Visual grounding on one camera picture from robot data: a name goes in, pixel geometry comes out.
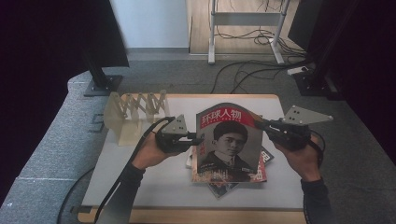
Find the white platform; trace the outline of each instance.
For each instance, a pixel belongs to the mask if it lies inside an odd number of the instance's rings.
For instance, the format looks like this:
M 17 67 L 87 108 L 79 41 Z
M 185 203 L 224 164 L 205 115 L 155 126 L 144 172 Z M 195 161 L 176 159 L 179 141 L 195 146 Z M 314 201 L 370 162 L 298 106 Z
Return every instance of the white platform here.
M 263 115 L 265 119 L 279 119 L 284 116 L 275 95 L 167 95 L 170 115 L 184 114 L 190 132 L 195 132 L 195 115 L 198 112 L 224 102 L 241 105 L 256 114 Z M 237 189 L 218 200 L 207 184 L 191 183 L 191 170 L 185 168 L 188 156 L 186 152 L 147 169 L 134 206 L 302 208 L 303 193 L 300 177 L 291 170 L 283 154 L 275 149 L 266 134 L 263 136 L 262 145 L 275 156 L 266 166 L 268 181 L 265 183 L 240 184 Z M 118 147 L 115 134 L 111 130 L 108 132 L 82 205 L 100 204 L 133 150 L 134 146 Z

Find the gray floor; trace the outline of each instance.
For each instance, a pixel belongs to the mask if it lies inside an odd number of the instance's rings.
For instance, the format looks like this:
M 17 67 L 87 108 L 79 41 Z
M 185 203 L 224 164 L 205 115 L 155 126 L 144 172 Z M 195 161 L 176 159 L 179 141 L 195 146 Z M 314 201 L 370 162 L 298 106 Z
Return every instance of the gray floor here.
M 135 51 L 129 58 L 131 68 L 104 69 L 108 75 L 123 75 L 119 94 L 162 89 L 210 93 L 216 74 L 225 65 L 252 59 L 274 61 L 260 55 L 226 55 L 208 65 L 205 56 L 182 51 Z M 230 92 L 236 70 L 235 66 L 221 73 L 214 93 Z M 96 164 L 107 133 L 101 123 L 107 97 L 83 97 L 90 80 L 87 72 L 69 81 L 63 107 L 2 204 L 0 223 L 56 223 L 67 192 Z M 321 172 L 340 223 L 396 223 L 396 167 L 346 102 L 300 96 L 286 70 L 273 80 L 248 78 L 242 86 L 248 93 L 278 95 L 284 111 L 298 105 L 333 115 L 333 122 L 311 128 L 326 139 Z M 87 174 L 71 191 L 61 211 L 61 223 L 78 223 L 77 214 L 70 209 L 79 206 L 89 180 Z

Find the black curtain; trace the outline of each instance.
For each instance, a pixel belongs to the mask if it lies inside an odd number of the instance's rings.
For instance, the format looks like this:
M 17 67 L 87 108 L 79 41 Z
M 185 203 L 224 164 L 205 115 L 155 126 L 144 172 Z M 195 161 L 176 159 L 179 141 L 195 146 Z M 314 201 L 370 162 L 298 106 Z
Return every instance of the black curtain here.
M 108 0 L 0 3 L 0 201 L 46 133 L 67 95 L 67 81 L 100 67 L 129 66 Z

